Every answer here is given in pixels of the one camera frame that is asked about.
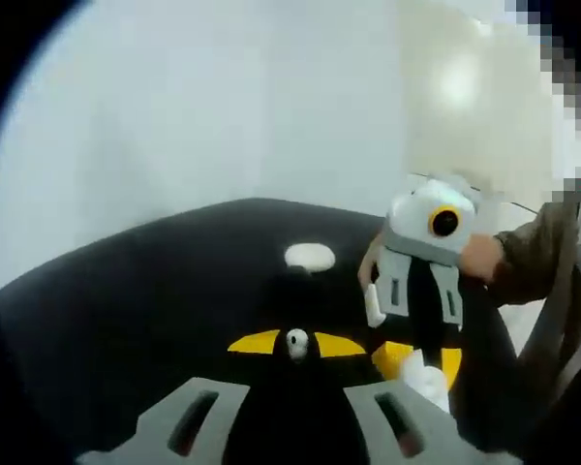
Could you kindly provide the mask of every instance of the person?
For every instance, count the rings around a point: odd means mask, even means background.
[[[472,234],[458,263],[461,273],[484,283],[497,306],[546,299],[519,360],[549,396],[559,395],[581,368],[580,230],[581,203],[549,202],[514,231]],[[381,242],[380,232],[359,267],[364,292]]]

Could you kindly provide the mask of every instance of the white wall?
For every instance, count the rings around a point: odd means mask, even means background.
[[[544,159],[541,156],[544,149],[540,148],[532,150],[532,153],[535,152],[536,154],[534,156],[522,155],[523,159],[527,158],[528,165],[523,170],[518,170],[517,166],[517,170],[513,170],[514,173],[511,177],[515,180],[520,178],[521,172],[536,171],[534,178],[526,178],[524,183],[518,183],[508,181],[507,176],[502,176],[504,182],[498,182],[496,187],[504,190],[507,198],[532,208],[538,208],[543,202],[558,200],[560,196],[555,196],[554,194],[561,193],[565,189],[565,179],[581,178],[581,119],[576,117],[574,110],[575,105],[580,107],[577,111],[580,117],[581,75],[577,76],[577,80],[579,80],[577,88],[580,95],[576,99],[572,95],[565,95],[564,83],[556,81],[557,76],[553,76],[552,70],[559,72],[560,70],[573,69],[573,64],[563,60],[562,51],[558,48],[549,49],[547,45],[555,44],[555,42],[541,37],[541,32],[546,32],[546,28],[535,24],[537,15],[531,17],[532,23],[530,24],[528,22],[530,19],[526,12],[516,11],[517,2],[508,0],[405,1],[417,4],[431,3],[437,8],[448,6],[459,13],[477,18],[487,24],[497,25],[498,37],[496,39],[501,42],[501,44],[498,44],[498,48],[502,49],[501,54],[505,52],[507,63],[510,63],[509,69],[505,69],[506,77],[520,77],[518,81],[511,80],[508,82],[506,80],[501,85],[501,88],[509,87],[509,96],[506,95],[506,97],[510,99],[517,94],[527,94],[528,97],[523,98],[522,102],[529,102],[530,95],[535,94],[536,99],[540,95],[544,95],[541,98],[543,102],[540,105],[528,107],[528,111],[535,112],[537,117],[536,119],[532,116],[528,118],[529,122],[526,130],[528,134],[536,132],[538,139],[550,140],[551,148],[545,150]],[[500,30],[502,36],[506,31],[505,38],[509,42],[506,49],[503,47],[504,37],[499,37]],[[540,55],[539,48],[541,43],[544,44],[544,53],[542,55]],[[525,55],[532,58],[528,62],[527,73],[520,69],[522,60],[526,59]],[[571,88],[574,74],[571,73],[570,76],[565,76],[565,78],[568,79]],[[496,89],[493,87],[487,90],[494,92]],[[535,123],[538,119],[544,120],[542,126]],[[527,144],[533,146],[535,143],[531,139]],[[497,140],[496,145],[502,145],[502,141]],[[568,182],[566,190],[571,189],[572,183]]]
[[[472,169],[539,208],[553,177],[539,47],[510,24],[432,1],[397,3],[412,170]]]
[[[88,4],[24,73],[0,131],[0,288],[198,206],[380,214],[405,183],[397,1],[162,3]]]

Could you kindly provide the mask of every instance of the gray bracket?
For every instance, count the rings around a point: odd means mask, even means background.
[[[449,250],[422,240],[404,237],[394,232],[388,224],[385,224],[383,229],[383,246],[392,252],[411,255],[426,262],[435,262],[445,266],[455,266],[460,256],[458,250]]]
[[[442,298],[443,322],[463,326],[463,298],[458,292],[458,268],[430,263]]]
[[[458,435],[453,417],[428,402],[402,381],[347,387],[345,394],[351,402],[363,432],[371,465],[522,463],[507,453],[486,454],[465,442]],[[377,400],[379,398],[386,398],[391,402],[400,417],[409,425],[410,431],[419,437],[421,452],[418,455],[405,457],[379,405]]]
[[[203,378],[192,378],[164,400],[144,412],[136,434],[112,452],[89,452],[79,458],[82,465],[219,465],[226,443],[248,391]],[[171,450],[169,443],[181,423],[193,415],[205,397],[216,396],[187,457]]]
[[[407,300],[407,280],[411,257],[392,252],[385,247],[379,254],[379,278],[377,296],[379,307],[385,314],[409,316],[409,304]]]

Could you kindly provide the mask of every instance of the white backdrop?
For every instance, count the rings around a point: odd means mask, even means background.
[[[382,214],[404,185],[395,0],[162,3],[87,4],[22,74],[0,125],[0,288],[206,204]],[[515,17],[500,1],[446,3]],[[502,210],[496,224],[522,222]]]

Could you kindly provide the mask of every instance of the olive jacket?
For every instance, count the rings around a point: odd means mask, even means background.
[[[519,360],[549,393],[581,343],[581,272],[576,266],[578,204],[546,203],[535,219],[499,232],[505,259],[489,293],[499,306],[546,299]]]

